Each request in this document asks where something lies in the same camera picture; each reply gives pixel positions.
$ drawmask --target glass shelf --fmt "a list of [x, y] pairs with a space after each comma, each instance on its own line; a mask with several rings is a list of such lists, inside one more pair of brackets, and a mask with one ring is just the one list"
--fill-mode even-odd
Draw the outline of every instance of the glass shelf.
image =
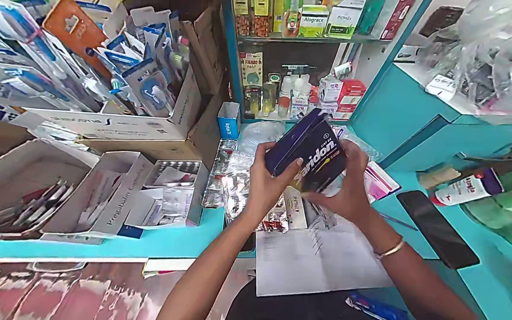
[[354, 34], [351, 39], [339, 38], [288, 38], [282, 37], [281, 33], [270, 33], [266, 38], [258, 36], [237, 35], [238, 42], [302, 42], [302, 43], [363, 43], [363, 42], [391, 42], [391, 40], [379, 40], [371, 35]]

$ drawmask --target blue box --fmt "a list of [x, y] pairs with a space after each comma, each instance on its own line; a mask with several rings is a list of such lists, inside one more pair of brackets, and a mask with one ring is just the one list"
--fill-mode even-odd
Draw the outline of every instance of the blue box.
[[238, 103], [223, 103], [218, 111], [218, 126], [221, 129], [221, 138], [238, 140], [240, 133], [240, 105]]

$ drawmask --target red box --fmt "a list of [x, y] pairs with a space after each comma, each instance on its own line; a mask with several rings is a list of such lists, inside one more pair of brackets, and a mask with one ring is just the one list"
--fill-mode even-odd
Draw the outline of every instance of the red box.
[[353, 112], [357, 108], [357, 105], [361, 101], [361, 98], [365, 95], [365, 85], [357, 79], [346, 79], [343, 80], [343, 89], [339, 94], [339, 107], [337, 112]]

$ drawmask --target bracelet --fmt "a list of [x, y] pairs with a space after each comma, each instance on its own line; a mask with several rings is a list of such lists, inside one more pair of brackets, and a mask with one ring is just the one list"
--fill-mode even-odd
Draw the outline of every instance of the bracelet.
[[383, 252], [383, 253], [374, 253], [377, 259], [382, 260], [382, 258], [392, 255], [393, 253], [399, 251], [402, 249], [402, 246], [404, 245], [404, 238], [400, 238], [400, 242], [396, 244], [394, 247], [390, 248], [390, 250]]

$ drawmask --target black phone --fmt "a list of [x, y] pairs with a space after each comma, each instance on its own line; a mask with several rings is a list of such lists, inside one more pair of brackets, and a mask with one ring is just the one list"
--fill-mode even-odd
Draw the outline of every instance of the black phone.
[[479, 264], [479, 258], [421, 191], [396, 195], [438, 257], [451, 269]]

